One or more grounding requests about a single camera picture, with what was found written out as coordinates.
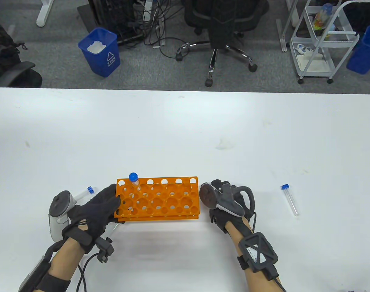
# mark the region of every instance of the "label sticker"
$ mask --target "label sticker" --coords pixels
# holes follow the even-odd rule
[[[257,263],[258,251],[256,249],[253,249],[252,247],[248,247],[247,251],[250,254],[251,258],[253,259],[254,263]],[[261,264],[265,261],[266,261],[265,256],[263,255],[263,253],[260,253],[259,263]]]

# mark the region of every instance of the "office chair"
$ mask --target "office chair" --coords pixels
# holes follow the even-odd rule
[[[20,62],[0,76],[0,87],[40,88],[43,78],[32,68],[32,62]]]
[[[205,86],[213,84],[213,72],[218,50],[232,51],[248,61],[248,69],[255,72],[258,68],[252,58],[230,42],[235,36],[243,37],[243,32],[253,30],[263,14],[269,10],[267,0],[184,0],[185,21],[195,27],[195,33],[200,35],[203,28],[208,29],[209,41],[185,43],[177,50],[175,59],[182,61],[184,49],[210,45],[213,49]]]

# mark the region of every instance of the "test tube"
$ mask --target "test tube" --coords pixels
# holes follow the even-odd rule
[[[294,216],[298,216],[299,212],[297,210],[296,202],[294,201],[294,198],[292,194],[289,192],[289,185],[283,185],[281,186],[281,189],[284,191],[284,194],[286,196],[286,199],[288,200],[289,206],[291,206],[292,212]]]
[[[89,186],[87,189],[85,189],[84,192],[80,193],[79,195],[75,196],[74,199],[78,202],[79,200],[83,199],[85,196],[94,194],[96,191],[94,188]]]
[[[131,181],[132,185],[136,188],[137,191],[141,190],[139,177],[135,172],[129,174],[129,180]]]

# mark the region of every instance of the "black glove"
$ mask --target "black glove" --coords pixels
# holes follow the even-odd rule
[[[89,253],[94,242],[105,231],[109,222],[117,222],[113,214],[120,207],[121,199],[116,197],[116,184],[112,184],[99,192],[94,198],[82,206],[75,206],[68,212],[71,224],[63,231],[62,235],[71,228],[78,225],[87,225],[85,231],[92,238],[89,245],[82,246],[86,253]]]
[[[215,179],[214,181],[211,182],[211,185],[214,186],[214,188],[221,190],[221,186],[225,183],[221,182],[219,179]],[[250,221],[250,218],[253,216],[254,212],[250,211],[246,204],[245,200],[243,199],[242,194],[239,193],[234,193],[234,201],[237,202],[239,205],[243,207],[245,210],[245,215],[244,217]],[[225,225],[227,224],[228,221],[231,221],[236,227],[243,225],[243,228],[248,229],[243,221],[242,217],[237,217],[234,215],[231,215],[223,210],[220,210],[219,208],[216,209],[210,209],[210,222],[215,223],[224,233],[228,233],[228,231],[225,229]]]

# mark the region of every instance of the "blue recycling bin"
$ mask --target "blue recycling bin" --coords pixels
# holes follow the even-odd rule
[[[347,63],[347,68],[359,74],[366,74],[370,70],[370,25]]]
[[[106,47],[98,53],[92,53],[87,48],[95,41],[100,41]],[[120,65],[117,35],[104,28],[96,28],[78,43],[91,70],[102,77],[108,77]]]

